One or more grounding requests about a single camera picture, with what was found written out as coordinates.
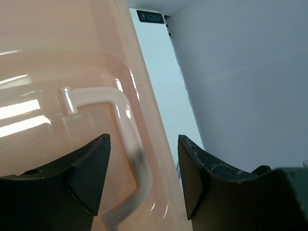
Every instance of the black label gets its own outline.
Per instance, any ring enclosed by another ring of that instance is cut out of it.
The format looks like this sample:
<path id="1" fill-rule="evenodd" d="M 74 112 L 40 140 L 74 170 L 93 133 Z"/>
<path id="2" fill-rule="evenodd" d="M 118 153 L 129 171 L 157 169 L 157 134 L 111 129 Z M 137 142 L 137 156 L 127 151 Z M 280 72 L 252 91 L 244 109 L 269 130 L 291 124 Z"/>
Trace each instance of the black label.
<path id="1" fill-rule="evenodd" d="M 137 10 L 137 14 L 138 14 L 140 22 L 142 22 L 142 23 L 165 24 L 163 15 L 161 13 L 154 13 L 154 12 Z"/>

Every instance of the translucent plastic tank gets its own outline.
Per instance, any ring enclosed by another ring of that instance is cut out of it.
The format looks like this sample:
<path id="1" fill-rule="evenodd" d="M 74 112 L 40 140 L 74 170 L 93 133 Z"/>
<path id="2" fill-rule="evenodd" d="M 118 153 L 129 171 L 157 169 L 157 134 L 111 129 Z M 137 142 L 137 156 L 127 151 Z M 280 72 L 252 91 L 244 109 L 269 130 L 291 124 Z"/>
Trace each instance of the translucent plastic tank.
<path id="1" fill-rule="evenodd" d="M 126 2 L 3 0 L 0 12 L 0 176 L 108 133 L 92 230 L 190 231 Z"/>

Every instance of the bent tube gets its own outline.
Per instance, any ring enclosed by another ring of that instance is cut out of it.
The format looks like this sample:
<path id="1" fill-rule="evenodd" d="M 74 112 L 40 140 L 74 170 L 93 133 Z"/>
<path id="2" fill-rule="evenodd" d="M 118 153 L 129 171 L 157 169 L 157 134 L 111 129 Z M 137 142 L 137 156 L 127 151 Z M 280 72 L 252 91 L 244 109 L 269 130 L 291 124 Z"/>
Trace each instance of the bent tube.
<path id="1" fill-rule="evenodd" d="M 137 185 L 131 195 L 103 215 L 109 230 L 116 231 L 118 224 L 130 216 L 148 197 L 153 181 L 129 101 L 123 92 L 109 87 L 76 90 L 64 87 L 60 89 L 60 94 L 68 114 L 77 113 L 78 107 L 89 104 L 110 103 L 113 107 L 129 166 Z"/>

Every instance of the logo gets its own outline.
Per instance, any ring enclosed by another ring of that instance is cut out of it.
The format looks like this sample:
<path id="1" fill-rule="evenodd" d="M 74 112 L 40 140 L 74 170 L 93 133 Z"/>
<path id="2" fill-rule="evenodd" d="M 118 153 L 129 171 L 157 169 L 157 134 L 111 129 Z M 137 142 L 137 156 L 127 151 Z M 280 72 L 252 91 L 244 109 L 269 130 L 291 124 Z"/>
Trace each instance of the logo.
<path id="1" fill-rule="evenodd" d="M 145 16 L 145 14 L 144 14 L 144 13 L 141 13 L 141 14 L 140 14 L 140 17 L 141 17 L 143 20 L 145 20 L 145 19 L 146 19 L 146 16 Z"/>

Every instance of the plastic container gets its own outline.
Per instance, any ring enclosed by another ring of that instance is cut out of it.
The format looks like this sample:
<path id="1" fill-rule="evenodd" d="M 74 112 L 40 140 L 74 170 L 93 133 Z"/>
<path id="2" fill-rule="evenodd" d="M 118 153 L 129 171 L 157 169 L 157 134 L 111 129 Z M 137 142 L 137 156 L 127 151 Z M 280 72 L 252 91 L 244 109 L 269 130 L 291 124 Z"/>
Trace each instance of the plastic container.
<path id="1" fill-rule="evenodd" d="M 0 176 L 108 133 L 92 230 L 191 230 L 126 2 L 10 0 L 0 12 Z"/>

